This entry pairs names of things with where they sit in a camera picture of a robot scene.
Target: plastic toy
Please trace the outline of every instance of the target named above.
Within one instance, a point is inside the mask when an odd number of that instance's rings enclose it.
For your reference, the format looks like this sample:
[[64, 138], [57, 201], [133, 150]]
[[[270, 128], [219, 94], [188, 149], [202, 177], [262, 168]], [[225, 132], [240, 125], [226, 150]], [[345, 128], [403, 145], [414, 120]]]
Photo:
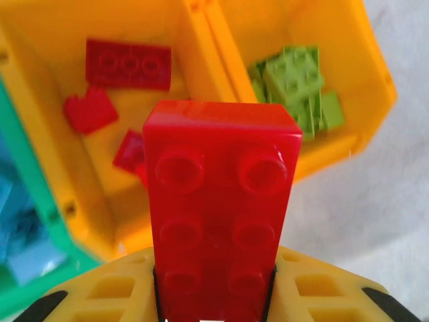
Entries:
[[299, 104], [324, 84], [318, 66], [303, 47], [285, 48], [279, 57], [268, 60], [263, 79], [267, 90], [285, 106]]
[[141, 133], [129, 130], [113, 160], [113, 165], [136, 174], [147, 186], [143, 136]]
[[[275, 265], [268, 310], [260, 322], [420, 322], [366, 278], [283, 247]], [[164, 322], [153, 271], [153, 248], [136, 252], [53, 288], [15, 322]]]
[[281, 105], [160, 101], [143, 127], [161, 310], [260, 321], [302, 133]]
[[323, 94], [321, 106], [323, 118], [322, 128], [336, 129], [345, 123], [340, 101], [335, 92]]
[[112, 87], [170, 90], [172, 51], [168, 47], [88, 39], [86, 79]]
[[71, 126], [83, 134], [92, 132], [118, 120], [109, 96], [104, 89], [89, 87], [85, 97], [70, 97], [64, 103], [64, 114]]
[[265, 97], [264, 85], [260, 83], [258, 80], [254, 79], [252, 81], [253, 91], [255, 92], [257, 101], [260, 103], [267, 103], [267, 97]]
[[27, 200], [28, 193], [16, 170], [0, 158], [0, 222], [19, 213]]
[[24, 251], [9, 256], [7, 267], [18, 285], [23, 286], [55, 270], [66, 259], [67, 255], [59, 252], [49, 239], [42, 239], [35, 241]]

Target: square hole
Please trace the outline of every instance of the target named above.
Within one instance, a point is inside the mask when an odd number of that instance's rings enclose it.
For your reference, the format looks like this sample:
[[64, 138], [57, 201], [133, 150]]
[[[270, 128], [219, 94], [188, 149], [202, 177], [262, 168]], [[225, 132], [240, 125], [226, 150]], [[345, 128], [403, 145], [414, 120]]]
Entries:
[[77, 312], [71, 322], [119, 322], [122, 315], [123, 310]]
[[310, 309], [314, 322], [367, 322], [357, 309]]
[[295, 279], [302, 297], [339, 297], [343, 295], [335, 281], [328, 275], [309, 274]]
[[135, 280], [129, 276], [107, 276], [99, 280], [88, 299], [126, 299], [133, 292]]

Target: yellow storage bin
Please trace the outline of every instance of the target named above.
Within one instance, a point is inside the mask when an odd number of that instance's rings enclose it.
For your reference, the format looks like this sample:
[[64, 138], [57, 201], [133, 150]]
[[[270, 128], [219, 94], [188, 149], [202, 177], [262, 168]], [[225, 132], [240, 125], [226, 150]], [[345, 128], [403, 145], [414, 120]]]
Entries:
[[[151, 245], [147, 193], [112, 165], [159, 99], [236, 101], [204, 13], [177, 0], [3, 0], [0, 73], [72, 237], [112, 260]], [[65, 99], [84, 95], [86, 38], [171, 46], [169, 93], [109, 90], [119, 121], [77, 135]]]
[[[119, 121], [79, 136], [62, 112], [84, 95], [86, 39], [171, 46], [169, 93], [109, 89]], [[71, 236], [112, 260], [151, 245], [147, 193], [113, 158], [159, 99], [256, 102], [246, 66], [320, 48], [346, 126], [305, 143], [302, 178], [362, 150], [396, 98], [362, 0], [2, 0], [0, 74]]]
[[319, 47], [324, 91], [338, 93], [346, 125], [303, 145], [296, 179], [361, 151], [396, 100], [362, 0], [212, 0], [205, 12], [243, 102], [255, 101], [247, 66], [284, 46]]

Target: lego stud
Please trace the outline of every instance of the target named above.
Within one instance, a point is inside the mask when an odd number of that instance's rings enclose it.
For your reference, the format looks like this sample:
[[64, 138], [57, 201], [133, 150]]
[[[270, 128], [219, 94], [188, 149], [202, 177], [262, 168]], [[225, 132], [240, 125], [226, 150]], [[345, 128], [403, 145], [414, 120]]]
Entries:
[[139, 70], [139, 58], [136, 55], [124, 55], [121, 59], [121, 68], [128, 74], [135, 74]]
[[99, 68], [103, 72], [115, 72], [118, 67], [118, 58], [117, 56], [110, 52], [104, 51], [99, 58]]
[[307, 60], [307, 51], [304, 48], [297, 48], [294, 51], [294, 62], [295, 64], [303, 64]]
[[254, 297], [265, 288], [262, 273], [252, 265], [233, 266], [228, 276], [228, 289], [240, 297]]
[[288, 70], [288, 66], [286, 65], [286, 62], [284, 62], [284, 61], [279, 61], [274, 66], [274, 73], [277, 76], [283, 76], [287, 70]]
[[201, 222], [197, 217], [179, 217], [162, 226], [160, 237], [163, 243], [172, 248], [190, 249], [202, 239]]
[[319, 74], [316, 70], [308, 70], [306, 73], [306, 82], [314, 83], [318, 80]]
[[156, 176], [173, 191], [191, 193], [204, 180], [203, 156], [187, 147], [166, 150], [156, 166]]
[[298, 81], [293, 79], [286, 82], [286, 92], [292, 94], [292, 93], [296, 93], [297, 91], [298, 91]]
[[287, 170], [278, 151], [254, 150], [244, 154], [238, 163], [241, 187], [257, 195], [279, 192], [286, 184]]
[[275, 232], [271, 225], [258, 222], [238, 223], [233, 232], [234, 244], [248, 251], [263, 250], [275, 240]]
[[156, 56], [148, 56], [141, 61], [141, 68], [147, 78], [157, 78], [160, 74], [162, 62]]
[[200, 274], [193, 265], [185, 263], [167, 272], [164, 276], [164, 286], [172, 293], [188, 295], [200, 289]]

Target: green lego brick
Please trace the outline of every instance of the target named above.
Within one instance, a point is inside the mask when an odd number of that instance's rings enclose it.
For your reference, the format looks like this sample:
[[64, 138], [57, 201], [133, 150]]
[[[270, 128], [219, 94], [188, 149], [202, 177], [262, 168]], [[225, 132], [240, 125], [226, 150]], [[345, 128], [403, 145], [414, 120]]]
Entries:
[[271, 103], [271, 104], [282, 104], [283, 105], [282, 100], [278, 99], [277, 97], [275, 97], [273, 95], [273, 93], [268, 92], [267, 96], [268, 96], [268, 103]]
[[253, 91], [255, 92], [257, 101], [260, 103], [267, 103], [267, 97], [265, 97], [265, 91], [263, 85], [256, 79], [252, 81]]
[[319, 68], [304, 47], [285, 49], [267, 62], [263, 79], [269, 92], [282, 99], [284, 105], [295, 105], [317, 93], [324, 84]]
[[316, 64], [317, 68], [320, 72], [320, 55], [319, 55], [319, 48], [318, 47], [307, 47], [308, 52], [311, 55], [311, 58], [313, 58], [314, 63]]
[[313, 118], [314, 118], [314, 128], [316, 131], [325, 129], [326, 124], [323, 120], [323, 112], [322, 112], [322, 97], [320, 91], [314, 96], [311, 97], [313, 100]]
[[343, 111], [338, 96], [334, 91], [323, 94], [322, 99], [322, 118], [324, 128], [327, 130], [336, 129], [345, 123]]
[[259, 69], [257, 64], [250, 66], [247, 69], [247, 73], [249, 74], [249, 77], [252, 81], [258, 81], [259, 83], [263, 84], [262, 71]]
[[289, 105], [286, 110], [302, 130], [304, 141], [313, 140], [316, 135], [313, 116], [314, 98], [308, 97], [297, 105]]

